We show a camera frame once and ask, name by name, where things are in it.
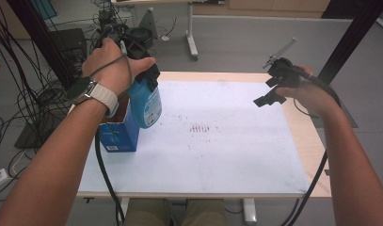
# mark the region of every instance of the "watch face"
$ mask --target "watch face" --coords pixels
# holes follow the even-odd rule
[[[84,77],[79,79],[71,88],[68,90],[67,99],[68,101],[75,101],[77,98],[83,96],[91,88],[90,77]]]

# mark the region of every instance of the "floor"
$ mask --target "floor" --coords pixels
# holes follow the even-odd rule
[[[94,11],[89,11],[88,18]],[[318,73],[336,47],[343,33],[350,25],[348,20],[298,20],[250,17],[194,17],[194,38],[199,59],[189,55],[184,28],[186,19],[179,18],[169,40],[158,40],[151,49],[157,58],[161,71],[171,72],[226,72],[264,73],[262,64],[283,45],[297,38],[283,56],[294,64],[310,65]],[[89,23],[72,23],[71,26],[90,27]],[[172,20],[162,20],[158,30],[166,34]],[[29,41],[20,44],[32,52]],[[0,117],[9,119],[18,107],[15,104],[18,89],[9,76],[7,66],[0,56]],[[41,67],[48,72],[48,65],[41,61]],[[31,86],[38,89],[34,74],[27,74]],[[361,144],[369,155],[374,168],[383,183],[383,28],[374,24],[354,54],[343,66],[332,82],[343,104],[355,120]],[[25,121],[18,119],[9,126],[0,146],[0,169],[7,168],[9,161],[20,150],[13,147]],[[324,141],[323,129],[317,132]],[[14,165],[21,169],[28,163],[25,157]],[[0,194],[4,199],[10,186]],[[181,221],[184,216],[184,200],[172,200],[173,215]],[[294,199],[258,199],[256,202],[259,225],[280,225],[291,212]],[[242,206],[238,200],[226,200],[226,218],[229,225],[245,225]],[[114,204],[110,199],[76,199],[68,225],[114,225]],[[335,225],[331,199],[312,198],[299,217],[296,225]]]

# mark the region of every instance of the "hand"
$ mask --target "hand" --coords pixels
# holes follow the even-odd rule
[[[90,76],[94,71],[103,65],[117,59],[121,56],[121,50],[118,45],[109,38],[103,39],[103,46],[95,49],[88,59],[82,65],[83,76]],[[155,59],[146,57],[139,60],[128,58],[129,64],[123,58],[118,62],[100,70],[93,77],[101,85],[120,95],[131,85],[132,80],[139,74],[148,70]],[[129,67],[132,70],[133,78],[129,74]]]
[[[306,73],[312,72],[311,69],[301,67]],[[334,99],[321,88],[311,82],[302,82],[297,89],[277,88],[276,93],[280,96],[292,97],[297,99],[308,110],[324,118],[331,114],[333,109],[340,109]]]

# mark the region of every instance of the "forearm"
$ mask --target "forearm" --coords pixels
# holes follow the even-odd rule
[[[337,225],[383,225],[383,186],[346,116],[323,120]]]
[[[65,224],[105,111],[85,101],[59,124],[1,207],[0,225]]]

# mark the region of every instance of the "smartwatch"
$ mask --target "smartwatch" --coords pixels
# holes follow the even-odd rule
[[[72,105],[79,105],[86,100],[96,99],[108,107],[105,115],[111,118],[118,109],[117,95],[99,84],[92,76],[83,77],[71,86],[67,92],[67,100]]]

